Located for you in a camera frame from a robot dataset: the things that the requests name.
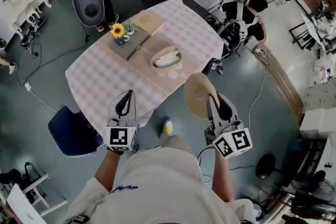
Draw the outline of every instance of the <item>checkered tablecloth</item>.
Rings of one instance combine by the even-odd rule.
[[[180,47],[196,61],[199,69],[195,72],[201,71],[212,58],[221,58],[223,42],[219,35],[182,0],[169,0],[149,10],[165,19],[156,35]],[[129,89],[135,92],[136,119],[142,126],[169,96],[133,72],[127,61],[107,53],[107,35],[111,34],[97,40],[65,72],[79,108],[103,137],[109,105],[120,93]]]

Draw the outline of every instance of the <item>straw hat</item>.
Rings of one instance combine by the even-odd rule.
[[[206,100],[211,94],[219,107],[215,87],[202,73],[190,75],[184,85],[184,99],[191,113],[199,119],[208,119]]]

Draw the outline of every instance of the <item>sunflower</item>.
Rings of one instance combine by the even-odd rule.
[[[125,28],[121,24],[114,24],[111,34],[114,38],[121,38],[125,34]]]

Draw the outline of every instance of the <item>bag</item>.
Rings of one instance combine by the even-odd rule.
[[[224,42],[222,57],[226,57],[232,52],[236,52],[237,49],[244,44],[248,35],[248,28],[258,22],[258,18],[255,17],[253,22],[247,24],[243,21],[243,3],[237,3],[237,17],[236,19],[229,20],[223,27],[219,36]]]

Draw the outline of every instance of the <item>sneaker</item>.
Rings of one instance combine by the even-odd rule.
[[[110,29],[112,29],[112,26],[113,26],[114,24],[116,24],[116,23],[118,22],[118,20],[119,20],[119,14],[118,14],[118,13],[115,13],[114,15],[116,16],[116,19],[115,19],[113,22],[110,22],[110,23],[109,23],[109,27],[110,27]]]
[[[47,17],[42,16],[40,19],[38,19],[36,22],[34,22],[31,26],[34,28],[32,31],[34,33],[37,32],[37,30],[45,23]]]
[[[96,29],[98,30],[98,32],[103,32],[105,30],[105,28],[102,25],[96,26]]]
[[[20,42],[20,46],[24,47],[25,49],[29,47],[29,44],[33,41],[34,38],[33,30],[34,30],[33,26],[28,27],[25,35],[23,36],[22,41]]]
[[[166,120],[163,124],[162,133],[166,135],[171,135],[173,132],[173,122],[171,120]]]
[[[10,66],[9,66],[9,74],[13,74],[14,72],[14,69],[15,69],[15,63],[11,63]]]

